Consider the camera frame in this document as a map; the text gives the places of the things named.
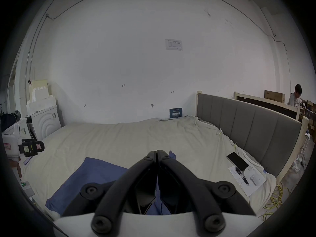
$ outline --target hand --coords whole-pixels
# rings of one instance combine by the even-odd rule
[[[20,168],[19,163],[17,161],[9,159],[9,164],[10,164],[11,168],[15,168],[16,167],[18,169],[19,177],[21,178],[22,174],[21,174],[21,168]]]

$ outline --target smartphone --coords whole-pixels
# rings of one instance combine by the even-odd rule
[[[228,160],[230,160],[240,171],[244,171],[249,164],[240,158],[238,154],[232,152],[227,156]]]

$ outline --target black bag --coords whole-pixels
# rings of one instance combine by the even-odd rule
[[[15,111],[14,113],[7,114],[1,113],[1,132],[4,132],[10,126],[12,126],[15,122],[19,121],[21,114],[19,111]]]

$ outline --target blue towel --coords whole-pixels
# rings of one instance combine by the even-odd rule
[[[176,159],[171,151],[169,156]],[[86,157],[81,166],[61,185],[54,195],[47,199],[45,206],[62,215],[71,201],[80,192],[82,186],[87,183],[104,184],[119,179],[128,169],[103,160]],[[160,192],[156,191],[156,201],[149,208],[148,215],[170,214],[168,209],[160,200]]]

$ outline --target mattress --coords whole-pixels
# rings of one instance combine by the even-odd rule
[[[234,184],[255,213],[266,204],[276,186],[275,177],[264,172],[263,167],[244,150],[234,146],[220,129],[192,116],[119,124],[69,124],[43,142],[45,150],[26,166],[20,165],[23,180],[29,181],[35,193],[34,200],[54,220],[60,215],[45,207],[46,200],[86,157],[130,168],[150,151],[171,150],[177,160],[198,178]],[[228,169],[233,165],[226,158],[231,152],[247,158],[267,179],[250,197],[245,195]]]

